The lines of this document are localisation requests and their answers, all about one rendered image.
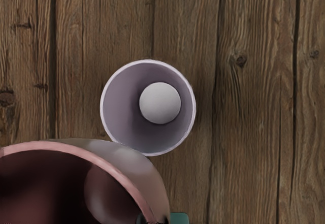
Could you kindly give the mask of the lavender cup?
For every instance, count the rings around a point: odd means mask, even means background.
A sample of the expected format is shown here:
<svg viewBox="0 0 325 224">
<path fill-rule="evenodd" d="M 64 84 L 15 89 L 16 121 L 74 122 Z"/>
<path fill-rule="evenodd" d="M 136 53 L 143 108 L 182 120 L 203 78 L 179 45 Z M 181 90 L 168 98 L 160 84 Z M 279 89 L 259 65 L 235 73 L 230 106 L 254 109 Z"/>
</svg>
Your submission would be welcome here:
<svg viewBox="0 0 325 224">
<path fill-rule="evenodd" d="M 110 139 L 145 156 L 177 148 L 196 117 L 196 99 L 188 80 L 158 60 L 134 61 L 118 69 L 100 100 L 103 127 Z"/>
</svg>

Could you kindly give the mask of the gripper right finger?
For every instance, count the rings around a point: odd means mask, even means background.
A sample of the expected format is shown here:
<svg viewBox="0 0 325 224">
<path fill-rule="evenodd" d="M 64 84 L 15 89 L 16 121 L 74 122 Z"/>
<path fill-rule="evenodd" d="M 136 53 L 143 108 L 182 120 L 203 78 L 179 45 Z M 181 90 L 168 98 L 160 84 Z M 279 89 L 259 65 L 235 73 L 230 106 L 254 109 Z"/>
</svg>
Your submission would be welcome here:
<svg viewBox="0 0 325 224">
<path fill-rule="evenodd" d="M 170 224 L 189 224 L 189 217 L 184 212 L 171 212 Z"/>
</svg>

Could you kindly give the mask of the pink cup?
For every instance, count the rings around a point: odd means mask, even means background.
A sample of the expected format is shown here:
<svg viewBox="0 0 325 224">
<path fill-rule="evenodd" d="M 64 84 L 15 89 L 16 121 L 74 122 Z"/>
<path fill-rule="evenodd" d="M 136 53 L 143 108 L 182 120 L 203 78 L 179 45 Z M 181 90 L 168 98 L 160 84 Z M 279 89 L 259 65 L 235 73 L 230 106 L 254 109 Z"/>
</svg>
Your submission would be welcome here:
<svg viewBox="0 0 325 224">
<path fill-rule="evenodd" d="M 142 153 L 94 139 L 0 149 L 0 224 L 170 224 L 160 174 Z"/>
</svg>

